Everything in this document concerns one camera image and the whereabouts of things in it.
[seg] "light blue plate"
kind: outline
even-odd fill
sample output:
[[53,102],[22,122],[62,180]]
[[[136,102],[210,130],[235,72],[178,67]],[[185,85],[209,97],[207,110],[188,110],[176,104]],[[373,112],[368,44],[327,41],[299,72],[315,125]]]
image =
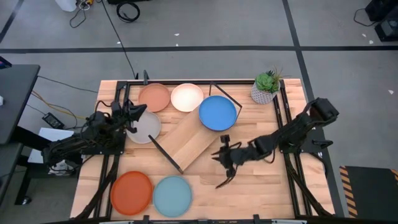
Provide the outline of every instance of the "light blue plate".
[[209,96],[199,106],[200,121],[214,131],[224,131],[236,121],[236,108],[223,96]]
[[154,205],[166,217],[179,217],[188,211],[192,202],[192,191],[184,178],[170,176],[155,187]]

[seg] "black desk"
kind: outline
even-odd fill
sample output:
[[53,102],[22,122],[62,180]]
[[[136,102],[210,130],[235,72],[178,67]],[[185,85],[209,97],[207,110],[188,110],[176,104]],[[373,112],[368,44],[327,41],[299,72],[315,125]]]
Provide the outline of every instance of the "black desk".
[[[0,96],[4,98],[4,104],[0,106],[0,176],[11,173],[1,180],[0,204],[15,166],[27,165],[27,157],[21,156],[23,145],[41,149],[49,143],[48,140],[18,127],[39,70],[38,65],[13,65],[12,68],[0,70]],[[22,203],[25,190],[27,187],[21,187],[21,196],[19,194],[16,204]]]

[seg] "white plate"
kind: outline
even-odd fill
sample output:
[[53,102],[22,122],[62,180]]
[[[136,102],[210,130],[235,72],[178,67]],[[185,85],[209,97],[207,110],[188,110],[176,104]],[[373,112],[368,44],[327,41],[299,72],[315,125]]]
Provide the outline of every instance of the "white plate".
[[159,135],[162,123],[156,114],[145,110],[139,121],[133,121],[133,127],[137,128],[137,132],[127,131],[127,136],[135,143],[146,144],[151,142],[148,135],[154,139]]
[[171,99],[175,109],[191,112],[203,101],[203,91],[197,85],[184,83],[174,88]]

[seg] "gray floor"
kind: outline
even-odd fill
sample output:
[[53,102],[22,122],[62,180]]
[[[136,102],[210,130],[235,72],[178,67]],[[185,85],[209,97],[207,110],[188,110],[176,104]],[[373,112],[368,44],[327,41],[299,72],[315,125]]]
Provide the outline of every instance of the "gray floor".
[[[0,28],[17,0],[0,1]],[[353,22],[356,9],[368,0],[289,0],[301,46],[369,46],[382,43],[372,27]],[[107,9],[126,47],[220,45],[293,46],[282,0],[152,0],[139,2],[141,17],[121,22],[114,6]],[[86,12],[78,28],[69,27],[75,12],[63,12],[55,1],[25,0],[1,49],[65,49],[121,47],[101,4]],[[370,22],[363,12],[358,19]],[[398,169],[394,147],[398,128],[397,52],[304,52],[315,96],[327,97],[340,117],[325,128],[333,169],[340,165]],[[254,78],[273,65],[286,77],[301,78],[294,51],[128,52],[136,72],[151,78]],[[123,53],[2,54],[12,63],[36,63],[39,75],[92,90],[100,80],[131,79]],[[39,79],[34,88],[47,101],[87,116],[96,95]],[[396,91],[391,95],[388,90]],[[29,104],[58,116],[67,126],[74,119],[47,108],[35,98]],[[20,124],[33,132],[47,127],[42,115],[26,108]],[[35,180],[29,188],[34,199],[25,207],[13,205],[22,174],[15,174],[0,208],[0,223],[43,223],[66,220],[73,202],[76,179]]]

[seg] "wooden tabletop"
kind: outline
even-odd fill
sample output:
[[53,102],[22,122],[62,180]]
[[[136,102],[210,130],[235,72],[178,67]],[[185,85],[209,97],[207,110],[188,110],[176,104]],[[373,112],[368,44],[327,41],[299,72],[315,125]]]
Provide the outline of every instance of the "wooden tabletop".
[[[117,80],[102,81],[97,100],[103,100],[107,104],[111,103],[115,94],[116,82]],[[290,111],[294,118],[306,105],[303,87],[300,79],[285,79],[285,85]],[[205,96],[208,96],[209,85],[200,85],[199,87]],[[243,106],[236,124],[225,131],[230,135],[231,144],[241,141],[245,146],[248,141],[278,129],[274,104],[256,104],[250,96],[251,85],[220,85],[220,87]],[[141,88],[142,86],[131,88],[129,97],[134,104],[137,103],[137,96]],[[168,88],[171,92],[175,85],[170,85]],[[221,94],[216,88],[212,88],[211,92],[212,95]],[[280,94],[278,97],[282,109],[282,119],[285,123],[282,97]],[[111,112],[103,105],[99,106],[99,110]],[[171,103],[166,109],[156,114],[162,122],[162,130],[156,140],[161,139],[173,129],[186,115],[184,112],[177,111]],[[253,214],[259,214],[260,218],[294,217],[282,154],[277,152],[273,164],[267,164],[264,161],[246,162],[239,167],[236,177],[229,185],[215,189],[226,178],[223,166],[212,160],[210,156],[211,153],[218,151],[220,146],[220,139],[215,139],[184,171],[182,176],[191,185],[193,202],[186,214],[173,218],[174,220],[251,219]],[[322,163],[308,154],[302,154],[301,159],[308,188],[323,207],[333,213]],[[102,161],[103,156],[95,156],[81,168],[71,217],[78,215],[96,192]],[[152,143],[136,144],[127,138],[125,153],[120,157],[118,176],[132,170],[147,174],[153,185],[168,175],[180,175]],[[300,211],[304,214],[301,194],[297,194],[297,196]],[[107,201],[108,192],[105,192],[101,207],[102,216],[105,213]],[[144,212],[130,217],[113,210],[112,220],[142,220],[143,215],[149,215],[151,220],[169,219],[158,213],[153,204],[150,204]]]

